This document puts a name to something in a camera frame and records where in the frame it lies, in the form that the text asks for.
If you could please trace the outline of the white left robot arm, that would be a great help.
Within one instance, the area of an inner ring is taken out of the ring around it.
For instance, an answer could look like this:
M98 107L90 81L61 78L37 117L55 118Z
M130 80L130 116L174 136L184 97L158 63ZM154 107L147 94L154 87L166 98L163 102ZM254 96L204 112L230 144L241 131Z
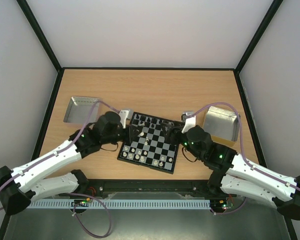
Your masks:
M139 133L126 123L133 112L108 111L94 123L88 123L60 146L22 166L0 168L0 202L8 216L25 210L31 203L63 193L85 191L88 181L80 170L55 178L47 176L60 168L98 152L102 145L131 142Z

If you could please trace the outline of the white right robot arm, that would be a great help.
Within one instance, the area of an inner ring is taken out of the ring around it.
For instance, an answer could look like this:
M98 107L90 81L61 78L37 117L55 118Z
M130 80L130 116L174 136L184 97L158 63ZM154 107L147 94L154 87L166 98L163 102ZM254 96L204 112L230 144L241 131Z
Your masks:
M290 177L246 159L234 149L212 140L199 125L161 123L164 137L182 145L212 173L208 191L240 195L275 208L286 218L300 221L300 176Z

